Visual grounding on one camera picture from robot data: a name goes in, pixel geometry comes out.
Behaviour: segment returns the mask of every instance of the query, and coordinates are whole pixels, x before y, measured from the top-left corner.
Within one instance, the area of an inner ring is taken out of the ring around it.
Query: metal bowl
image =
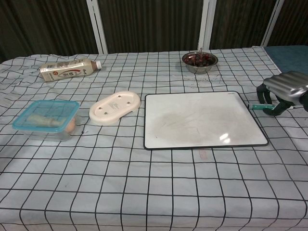
[[[184,62],[184,60],[186,59],[186,57],[191,56],[192,54],[208,54],[209,57],[214,59],[215,61],[214,61],[213,64],[211,64],[209,66],[193,66],[193,65],[188,65],[187,63]],[[190,72],[194,73],[194,74],[204,74],[204,73],[207,73],[218,62],[218,58],[215,55],[213,55],[211,53],[207,53],[207,52],[200,52],[200,51],[187,53],[187,54],[183,55],[182,60],[185,63],[187,69]]]

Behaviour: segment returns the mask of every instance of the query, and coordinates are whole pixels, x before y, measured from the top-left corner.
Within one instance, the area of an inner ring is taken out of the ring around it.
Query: white soap dish
[[[97,125],[110,125],[140,107],[140,97],[131,91],[121,91],[92,105],[90,119]]]

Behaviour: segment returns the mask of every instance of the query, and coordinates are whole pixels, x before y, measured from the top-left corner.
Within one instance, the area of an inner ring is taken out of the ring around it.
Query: white window frame
[[[277,18],[279,16],[280,10],[282,8],[282,5],[284,3],[284,0],[277,0],[276,4],[274,6],[273,12],[271,13],[270,19],[269,19],[269,23],[268,23],[268,27],[266,28],[266,31],[264,33],[261,45],[262,47],[266,47],[269,43],[271,34],[273,32],[273,29],[275,27]]]
[[[88,11],[96,40],[98,54],[108,54],[100,8],[97,0],[87,0]]]
[[[210,47],[216,2],[217,0],[203,0],[198,50],[208,50]]]

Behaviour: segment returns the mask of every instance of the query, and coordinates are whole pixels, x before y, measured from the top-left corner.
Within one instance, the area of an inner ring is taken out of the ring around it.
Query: teal marker
[[[252,110],[262,110],[263,108],[274,109],[276,105],[273,104],[249,104],[248,108]]]

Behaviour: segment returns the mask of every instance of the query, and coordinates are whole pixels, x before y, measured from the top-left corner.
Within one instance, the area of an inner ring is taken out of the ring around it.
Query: bottle label
[[[58,77],[66,78],[66,77],[75,77],[80,75],[82,72],[78,69],[67,70],[58,75]]]
[[[83,61],[84,61],[84,59],[78,59],[78,60],[75,60],[75,61],[60,62],[60,63],[57,63],[57,68],[66,68],[69,65],[79,64],[79,63],[82,63]]]

